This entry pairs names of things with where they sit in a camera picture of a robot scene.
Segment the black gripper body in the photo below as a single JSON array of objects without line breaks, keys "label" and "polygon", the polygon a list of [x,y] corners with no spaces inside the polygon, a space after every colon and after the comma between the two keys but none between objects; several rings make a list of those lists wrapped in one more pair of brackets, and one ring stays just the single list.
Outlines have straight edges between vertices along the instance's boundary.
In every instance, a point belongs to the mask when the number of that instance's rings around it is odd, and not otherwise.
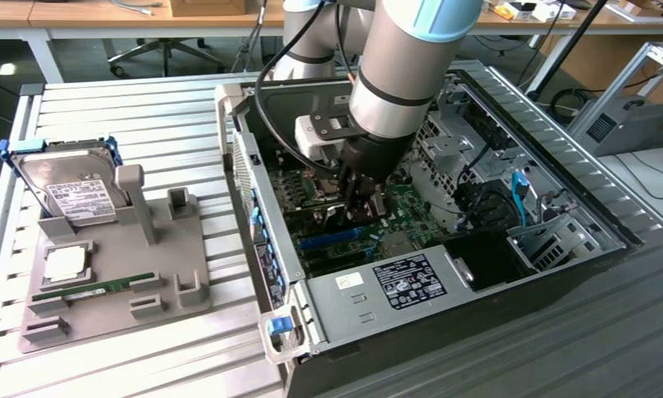
[{"label": "black gripper body", "polygon": [[348,187],[352,176],[385,185],[412,146],[416,135],[382,138],[373,134],[348,138],[341,150],[340,183]]}]

